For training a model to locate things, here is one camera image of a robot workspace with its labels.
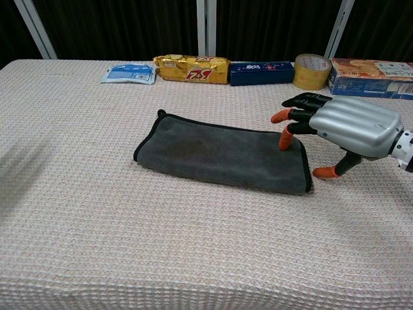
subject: curtain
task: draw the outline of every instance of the curtain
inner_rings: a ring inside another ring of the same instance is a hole
[[[61,59],[197,54],[195,0],[34,0]]]
[[[413,1],[356,0],[336,57],[413,61]]]
[[[218,0],[217,55],[232,61],[324,55],[341,1]]]
[[[13,0],[0,2],[0,69],[16,59],[41,58]]]

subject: waffle knit fabric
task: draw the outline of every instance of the waffle knit fabric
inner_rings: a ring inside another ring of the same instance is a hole
[[[1,309],[413,308],[413,174],[364,161],[288,195],[142,168],[132,155],[159,109],[282,131],[271,115],[303,91],[100,84],[120,63],[0,71]],[[413,129],[413,101],[365,100]],[[311,169],[344,156],[299,138]]]

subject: folded microfiber towel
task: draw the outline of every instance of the folded microfiber towel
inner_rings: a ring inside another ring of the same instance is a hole
[[[199,181],[291,194],[312,185],[303,144],[279,150],[281,133],[239,129],[158,111],[134,153],[142,167]]]

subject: robotic hand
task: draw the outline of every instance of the robotic hand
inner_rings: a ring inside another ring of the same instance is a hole
[[[293,134],[317,134],[347,151],[337,165],[316,168],[314,176],[337,178],[363,158],[378,160],[388,155],[397,158],[403,170],[413,172],[413,132],[404,130],[398,112],[360,99],[310,92],[284,101],[282,106],[288,109],[273,115],[271,122],[293,119],[298,123],[285,127],[279,140],[281,150],[288,149]]]

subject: tape roll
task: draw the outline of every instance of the tape roll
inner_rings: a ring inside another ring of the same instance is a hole
[[[296,58],[293,84],[304,90],[319,90],[331,71],[331,62],[315,54],[301,54]]]

